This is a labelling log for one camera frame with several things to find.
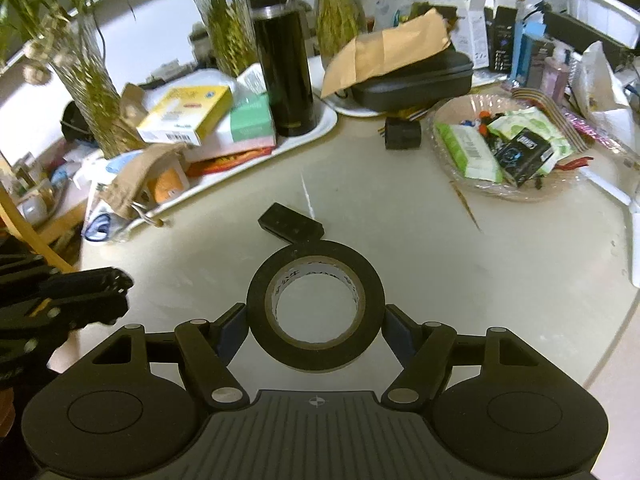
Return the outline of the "beige drawstring pouch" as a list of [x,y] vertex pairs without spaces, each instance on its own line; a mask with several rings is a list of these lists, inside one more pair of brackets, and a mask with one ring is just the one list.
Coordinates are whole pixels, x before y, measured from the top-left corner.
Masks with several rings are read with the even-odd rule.
[[98,193],[120,218],[132,220],[136,213],[132,204],[139,196],[152,169],[170,156],[180,156],[188,146],[185,143],[155,143],[127,162],[115,179]]

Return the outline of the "white plastic tray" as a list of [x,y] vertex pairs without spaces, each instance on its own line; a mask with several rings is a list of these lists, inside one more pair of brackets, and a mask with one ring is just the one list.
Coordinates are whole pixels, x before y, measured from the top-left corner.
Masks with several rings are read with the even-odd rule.
[[[243,171],[249,170],[250,168],[265,162],[270,158],[276,158],[280,155],[283,155],[287,152],[297,150],[302,146],[309,144],[311,142],[317,141],[322,138],[322,136],[326,136],[337,124],[338,114],[334,107],[332,107],[332,102],[329,100],[329,104],[327,102],[319,99],[319,95],[316,92],[320,91],[320,87],[322,84],[322,79],[324,76],[324,68],[321,63],[321,58],[319,55],[314,56],[313,58],[308,58],[308,67],[310,71],[310,80],[311,87],[314,90],[314,109],[316,110],[316,114],[318,116],[318,125],[316,125],[311,132],[304,134],[303,136],[294,136],[294,138],[284,138],[283,140],[278,141],[278,146],[274,148],[270,153],[266,154],[257,154],[256,151],[251,152],[248,155],[233,155],[229,159],[231,166],[227,168],[227,166],[216,167],[216,171],[208,172],[207,174],[203,174],[202,176],[189,177],[190,179],[190,188],[183,192],[176,198],[172,198],[168,200],[167,203],[160,204],[149,210],[149,214],[151,218],[155,218],[160,214],[163,214],[165,211],[168,211],[171,208],[174,208],[178,204],[188,200],[192,196],[197,196],[200,193],[205,192],[209,188],[224,182],[224,180],[228,180],[236,174],[240,174]],[[259,65],[254,63],[254,65],[250,66],[245,73],[242,73],[241,80],[244,80],[248,77],[250,82],[252,81],[260,81],[260,84],[264,83],[264,78],[262,78],[262,69],[259,68]],[[99,177],[96,177],[91,183],[90,195],[87,202],[87,211],[85,218],[85,228],[88,228],[88,222],[90,219],[90,214],[94,212],[98,212],[96,208],[99,205],[99,187],[101,185],[108,185],[113,180],[115,174],[111,174],[109,171],[105,169],[102,171],[102,174]]]

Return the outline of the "black small card box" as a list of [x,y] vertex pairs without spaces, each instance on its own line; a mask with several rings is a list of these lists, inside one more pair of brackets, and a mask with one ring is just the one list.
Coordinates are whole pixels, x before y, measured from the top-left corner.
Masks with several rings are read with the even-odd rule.
[[549,141],[533,131],[523,129],[500,148],[495,158],[503,177],[520,188],[544,166],[552,154]]

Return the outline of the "green tissue pack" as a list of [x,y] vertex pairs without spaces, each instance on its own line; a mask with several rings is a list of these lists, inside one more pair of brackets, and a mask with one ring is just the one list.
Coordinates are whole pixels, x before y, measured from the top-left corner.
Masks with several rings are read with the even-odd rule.
[[263,93],[232,110],[231,135],[234,142],[264,141],[276,144],[276,129],[271,115],[269,98]]

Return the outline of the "brown paper envelope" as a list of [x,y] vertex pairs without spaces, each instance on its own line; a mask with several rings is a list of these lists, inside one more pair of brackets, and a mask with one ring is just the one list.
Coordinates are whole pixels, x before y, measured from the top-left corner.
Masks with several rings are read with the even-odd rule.
[[332,58],[324,73],[321,96],[326,98],[354,84],[423,61],[449,45],[445,19],[435,9],[395,28],[359,35]]

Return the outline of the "glass vase with bamboo middle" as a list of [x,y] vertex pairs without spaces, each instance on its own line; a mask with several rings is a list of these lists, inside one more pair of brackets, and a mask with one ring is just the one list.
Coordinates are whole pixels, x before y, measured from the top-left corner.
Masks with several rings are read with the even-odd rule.
[[212,43],[218,70],[241,75],[257,62],[247,0],[193,0]]

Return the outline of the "pink liquid bottle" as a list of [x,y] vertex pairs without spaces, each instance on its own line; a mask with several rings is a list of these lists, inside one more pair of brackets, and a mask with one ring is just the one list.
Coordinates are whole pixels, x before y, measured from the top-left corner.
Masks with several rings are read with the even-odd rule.
[[540,91],[557,103],[562,102],[570,78],[569,55],[564,47],[555,47],[552,55],[544,60]]

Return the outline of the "glass vase with bamboo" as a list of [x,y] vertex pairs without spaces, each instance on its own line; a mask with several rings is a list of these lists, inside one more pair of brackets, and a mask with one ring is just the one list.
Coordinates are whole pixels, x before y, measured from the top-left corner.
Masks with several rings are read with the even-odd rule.
[[361,0],[316,0],[316,36],[324,68],[346,44],[366,31]]
[[144,142],[122,117],[97,6],[96,0],[1,0],[1,62],[21,46],[26,82],[46,84],[57,76],[110,159]]
[[212,43],[218,70],[241,75],[257,62],[247,0],[193,0]]

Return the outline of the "green wet wipes pack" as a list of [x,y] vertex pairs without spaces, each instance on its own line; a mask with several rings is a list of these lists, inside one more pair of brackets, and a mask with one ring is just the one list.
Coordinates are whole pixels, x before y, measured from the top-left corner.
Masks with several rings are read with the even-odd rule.
[[480,133],[471,126],[437,124],[437,132],[463,177],[502,182],[502,172]]

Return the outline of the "black power adapter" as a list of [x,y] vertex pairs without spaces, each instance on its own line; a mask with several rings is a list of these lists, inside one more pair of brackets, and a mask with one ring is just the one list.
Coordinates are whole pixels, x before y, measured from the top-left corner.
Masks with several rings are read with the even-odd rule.
[[384,140],[386,150],[401,151],[420,148],[422,129],[418,122],[399,117],[385,119]]

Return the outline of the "black tape roll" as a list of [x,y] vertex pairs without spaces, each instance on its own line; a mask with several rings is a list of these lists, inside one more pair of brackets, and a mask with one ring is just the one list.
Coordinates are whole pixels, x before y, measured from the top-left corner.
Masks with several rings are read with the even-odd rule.
[[356,360],[383,321],[384,288],[352,248],[328,240],[294,244],[256,271],[246,297],[248,324],[273,359],[328,372]]

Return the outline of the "yellow medicine box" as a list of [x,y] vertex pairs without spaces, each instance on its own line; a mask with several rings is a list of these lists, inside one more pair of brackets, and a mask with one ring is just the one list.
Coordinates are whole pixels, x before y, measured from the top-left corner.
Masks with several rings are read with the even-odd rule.
[[137,126],[146,143],[199,146],[233,105],[228,86],[169,89]]

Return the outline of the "orange labelled packet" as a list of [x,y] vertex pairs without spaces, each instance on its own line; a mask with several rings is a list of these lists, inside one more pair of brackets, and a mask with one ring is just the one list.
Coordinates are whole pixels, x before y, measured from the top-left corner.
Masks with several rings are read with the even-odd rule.
[[190,188],[190,182],[182,166],[176,162],[151,178],[148,188],[154,202],[163,204],[186,192]]

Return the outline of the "black thermos bottle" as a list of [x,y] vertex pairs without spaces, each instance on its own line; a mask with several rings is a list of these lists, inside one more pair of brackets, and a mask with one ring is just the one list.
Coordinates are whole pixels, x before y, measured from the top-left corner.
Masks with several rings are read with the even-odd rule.
[[269,105],[280,136],[316,125],[298,0],[247,0]]

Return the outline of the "black product box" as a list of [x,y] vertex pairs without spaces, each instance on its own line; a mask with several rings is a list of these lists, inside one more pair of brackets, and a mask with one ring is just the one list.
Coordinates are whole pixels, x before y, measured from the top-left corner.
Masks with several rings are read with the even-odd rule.
[[497,6],[489,12],[488,50],[489,69],[510,74],[512,70],[516,10]]

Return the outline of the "glass vase with bamboo left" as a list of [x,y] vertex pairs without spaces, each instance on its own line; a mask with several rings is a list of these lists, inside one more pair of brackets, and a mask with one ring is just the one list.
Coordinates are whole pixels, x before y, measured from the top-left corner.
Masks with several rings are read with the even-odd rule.
[[21,46],[26,82],[46,84],[57,76],[110,159],[144,142],[122,117],[97,6],[96,0],[1,0],[1,62]]

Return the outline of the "red flat box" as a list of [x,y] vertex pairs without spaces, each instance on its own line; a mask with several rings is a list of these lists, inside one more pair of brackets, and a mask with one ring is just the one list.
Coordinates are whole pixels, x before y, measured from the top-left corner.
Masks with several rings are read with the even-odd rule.
[[273,148],[258,148],[247,152],[215,157],[212,159],[202,160],[201,162],[192,162],[186,170],[186,176],[190,179],[206,176],[206,174],[219,174],[241,166],[253,159],[268,156],[272,153]]

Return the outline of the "white gimbal tripod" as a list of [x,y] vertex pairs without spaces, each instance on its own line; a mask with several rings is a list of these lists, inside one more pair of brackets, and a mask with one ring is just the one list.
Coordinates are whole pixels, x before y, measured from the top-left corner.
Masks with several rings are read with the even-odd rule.
[[634,285],[635,288],[639,287],[639,240],[640,240],[640,230],[639,230],[639,190],[636,190],[633,196],[629,196],[620,188],[608,182],[604,177],[599,176],[594,171],[587,167],[582,167],[579,169],[579,173],[587,178],[592,184],[594,184],[597,188],[600,188],[601,191],[608,194],[608,196],[617,200],[628,212],[628,219],[630,221],[630,270],[629,270],[629,279],[631,284]]

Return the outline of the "black rectangular box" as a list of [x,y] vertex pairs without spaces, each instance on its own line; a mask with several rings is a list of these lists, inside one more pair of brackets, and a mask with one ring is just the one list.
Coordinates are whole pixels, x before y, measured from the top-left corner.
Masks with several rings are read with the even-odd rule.
[[324,229],[320,222],[304,214],[273,203],[259,218],[260,227],[290,244],[321,240]]

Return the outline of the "white product box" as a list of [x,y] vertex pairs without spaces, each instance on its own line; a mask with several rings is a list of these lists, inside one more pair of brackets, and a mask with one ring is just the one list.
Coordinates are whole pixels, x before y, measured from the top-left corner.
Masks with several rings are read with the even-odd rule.
[[490,65],[485,3],[486,0],[465,0],[460,4],[456,26],[451,32],[454,47],[472,61],[476,70]]

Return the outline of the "white plastic food container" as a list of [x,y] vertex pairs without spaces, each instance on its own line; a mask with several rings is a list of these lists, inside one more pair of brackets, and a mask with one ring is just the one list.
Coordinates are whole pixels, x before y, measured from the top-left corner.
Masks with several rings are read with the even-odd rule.
[[639,41],[640,14],[618,0],[566,0],[567,12],[598,32],[634,50]]

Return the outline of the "woven snack basket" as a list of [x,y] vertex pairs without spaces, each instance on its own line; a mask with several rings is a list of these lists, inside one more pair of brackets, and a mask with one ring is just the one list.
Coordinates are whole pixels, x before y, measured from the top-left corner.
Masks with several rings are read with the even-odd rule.
[[539,202],[566,190],[591,168],[582,124],[537,90],[512,96],[468,94],[438,103],[425,137],[457,188]]

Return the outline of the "glass vase with bamboo right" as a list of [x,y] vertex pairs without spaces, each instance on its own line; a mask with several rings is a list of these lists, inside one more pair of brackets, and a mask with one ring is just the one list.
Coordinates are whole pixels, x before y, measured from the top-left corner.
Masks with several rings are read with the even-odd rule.
[[316,36],[324,68],[346,44],[366,31],[361,0],[316,0]]

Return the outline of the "black zipper case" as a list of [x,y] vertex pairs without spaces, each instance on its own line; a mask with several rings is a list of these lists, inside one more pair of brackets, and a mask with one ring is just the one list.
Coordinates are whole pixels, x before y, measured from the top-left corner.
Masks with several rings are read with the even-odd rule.
[[430,107],[471,90],[473,62],[448,48],[430,58],[375,76],[349,88],[361,106],[380,113]]

